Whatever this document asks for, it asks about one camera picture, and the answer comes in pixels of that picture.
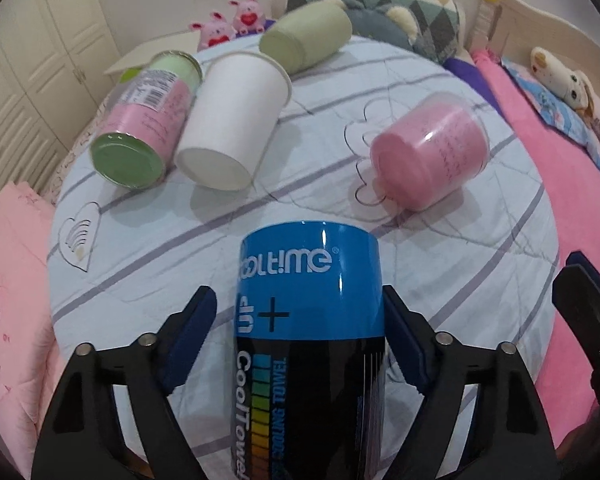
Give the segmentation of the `right hand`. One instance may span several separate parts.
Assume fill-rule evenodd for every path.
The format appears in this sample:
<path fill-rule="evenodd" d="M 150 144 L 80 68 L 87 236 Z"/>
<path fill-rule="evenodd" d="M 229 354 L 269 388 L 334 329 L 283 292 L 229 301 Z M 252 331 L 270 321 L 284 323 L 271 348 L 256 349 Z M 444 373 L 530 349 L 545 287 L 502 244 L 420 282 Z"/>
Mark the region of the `right hand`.
<path fill-rule="evenodd" d="M 600 418 L 568 434 L 557 451 L 561 479 L 600 479 Z"/>

